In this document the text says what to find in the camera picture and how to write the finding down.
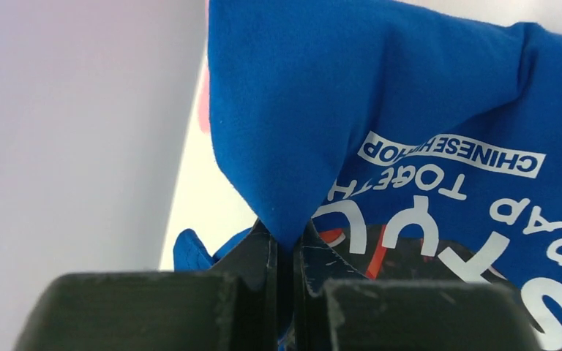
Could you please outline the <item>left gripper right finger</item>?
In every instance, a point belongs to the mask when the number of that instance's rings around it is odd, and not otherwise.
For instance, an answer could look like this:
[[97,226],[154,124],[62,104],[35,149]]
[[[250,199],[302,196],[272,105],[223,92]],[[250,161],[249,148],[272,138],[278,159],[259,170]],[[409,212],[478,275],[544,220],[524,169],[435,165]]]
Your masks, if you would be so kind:
[[491,284],[370,280],[308,224],[293,254],[298,350],[538,350],[512,292]]

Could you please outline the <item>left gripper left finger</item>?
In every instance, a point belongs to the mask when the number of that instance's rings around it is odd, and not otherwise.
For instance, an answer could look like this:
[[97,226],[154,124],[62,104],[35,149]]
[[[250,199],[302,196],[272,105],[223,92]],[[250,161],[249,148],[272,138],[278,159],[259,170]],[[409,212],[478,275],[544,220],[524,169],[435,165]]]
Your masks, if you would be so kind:
[[17,350],[275,350],[277,242],[261,223],[207,271],[70,273]]

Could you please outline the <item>blue t shirt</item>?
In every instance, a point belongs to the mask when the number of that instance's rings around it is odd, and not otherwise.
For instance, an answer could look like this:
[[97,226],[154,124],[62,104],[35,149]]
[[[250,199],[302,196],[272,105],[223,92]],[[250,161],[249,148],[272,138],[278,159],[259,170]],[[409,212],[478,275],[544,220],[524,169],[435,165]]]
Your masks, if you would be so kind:
[[562,350],[562,35],[399,1],[210,1],[219,169],[285,248],[502,283]]

